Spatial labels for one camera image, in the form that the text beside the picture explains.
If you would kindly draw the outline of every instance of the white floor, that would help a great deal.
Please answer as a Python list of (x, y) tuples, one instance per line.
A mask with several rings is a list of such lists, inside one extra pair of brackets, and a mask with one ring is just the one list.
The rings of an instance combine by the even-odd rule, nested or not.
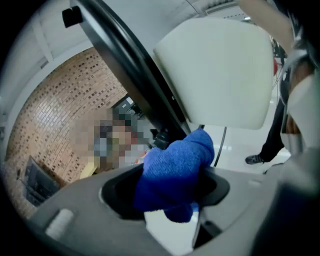
[[(282, 149), (270, 163), (248, 165), (245, 158), (258, 154), (266, 141), (269, 129), (273, 122), (278, 103), (277, 87), (272, 91), (269, 110), (264, 125), (259, 130), (246, 130), (227, 128), (222, 153), (217, 167), (235, 172), (248, 172), (262, 174), (274, 164), (285, 162), (290, 153)], [(208, 132), (213, 141), (215, 155), (218, 154), (222, 140), (224, 127), (208, 126), (204, 130)], [(185, 255), (192, 251), (192, 239), (198, 221), (198, 213), (195, 213), (189, 223), (177, 224), (169, 221), (163, 211), (147, 212), (145, 214), (147, 229), (149, 232), (173, 255)]]

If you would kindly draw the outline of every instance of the black pants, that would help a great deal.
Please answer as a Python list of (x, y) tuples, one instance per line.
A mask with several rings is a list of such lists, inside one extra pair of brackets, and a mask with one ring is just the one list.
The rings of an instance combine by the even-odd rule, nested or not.
[(265, 162), (270, 162), (279, 151), (284, 147), (280, 137), (282, 120), (284, 117), (285, 106), (281, 99), (275, 109), (275, 114), (266, 142), (264, 143), (260, 156)]

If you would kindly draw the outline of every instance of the blue towel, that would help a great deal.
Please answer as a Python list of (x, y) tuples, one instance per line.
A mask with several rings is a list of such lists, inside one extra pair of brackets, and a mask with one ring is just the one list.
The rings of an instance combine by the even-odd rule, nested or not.
[(189, 222), (201, 167), (209, 166), (215, 152), (210, 136), (198, 129), (165, 150), (153, 148), (144, 158), (133, 206), (143, 212), (163, 209), (173, 222)]

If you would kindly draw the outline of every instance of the wall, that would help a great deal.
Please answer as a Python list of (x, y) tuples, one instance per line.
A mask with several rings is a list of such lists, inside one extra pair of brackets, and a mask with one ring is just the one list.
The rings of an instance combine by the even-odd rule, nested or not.
[(87, 163), (71, 146), (72, 123), (90, 110), (112, 107), (126, 94), (94, 48), (50, 73), (23, 105), (8, 142), (8, 175), (14, 179), (7, 180), (7, 184), (13, 197), (23, 200), (21, 188), (17, 189), (21, 181), (15, 178), (20, 169), (23, 180), (29, 156), (61, 186), (77, 180)]

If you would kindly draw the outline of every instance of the white ceiling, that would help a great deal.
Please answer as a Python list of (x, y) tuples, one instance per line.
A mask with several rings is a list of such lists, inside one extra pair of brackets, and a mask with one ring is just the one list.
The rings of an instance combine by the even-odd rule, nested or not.
[[(206, 10), (232, 2), (230, 0), (104, 1), (129, 26), (149, 52), (183, 21), (198, 14), (206, 15)], [(79, 25), (65, 28), (62, 11), (69, 7), (69, 0), (48, 1), (26, 24), (9, 53), (0, 81), (0, 127), (5, 127), (5, 137), (9, 138), (24, 102), (37, 85), (64, 61), (92, 46)], [(236, 8), (229, 8), (231, 14), (228, 16), (232, 13), (242, 13), (239, 7)], [(226, 10), (215, 11), (212, 14), (226, 17), (227, 14), (224, 12)]]

